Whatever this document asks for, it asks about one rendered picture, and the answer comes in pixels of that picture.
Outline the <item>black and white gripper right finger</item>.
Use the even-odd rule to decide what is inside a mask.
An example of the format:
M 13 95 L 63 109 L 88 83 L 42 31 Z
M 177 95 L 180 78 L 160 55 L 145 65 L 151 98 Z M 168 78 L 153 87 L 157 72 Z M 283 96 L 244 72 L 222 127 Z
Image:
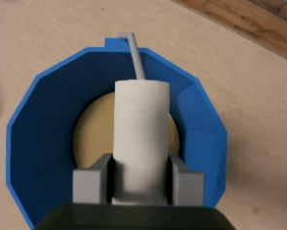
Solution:
M 201 171 L 191 171 L 178 155 L 168 155 L 168 205 L 204 206 L 204 185 L 205 175 Z

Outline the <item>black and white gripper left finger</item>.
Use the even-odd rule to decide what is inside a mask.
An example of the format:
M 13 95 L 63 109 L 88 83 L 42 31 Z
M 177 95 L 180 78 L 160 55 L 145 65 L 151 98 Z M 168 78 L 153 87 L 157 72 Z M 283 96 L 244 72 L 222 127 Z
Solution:
M 104 153 L 89 168 L 77 168 L 73 172 L 73 202 L 111 203 L 113 166 L 113 153 Z

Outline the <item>blue bucket with white handle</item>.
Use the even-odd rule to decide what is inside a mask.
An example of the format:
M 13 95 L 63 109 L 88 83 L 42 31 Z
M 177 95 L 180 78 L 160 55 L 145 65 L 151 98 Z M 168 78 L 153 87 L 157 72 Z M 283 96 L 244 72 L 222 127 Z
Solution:
M 227 131 L 200 80 L 133 32 L 36 75 L 8 122 L 6 186 L 30 230 L 73 202 L 74 170 L 104 153 L 114 158 L 108 204 L 172 206 L 169 154 L 205 175 L 204 206 L 225 193 Z

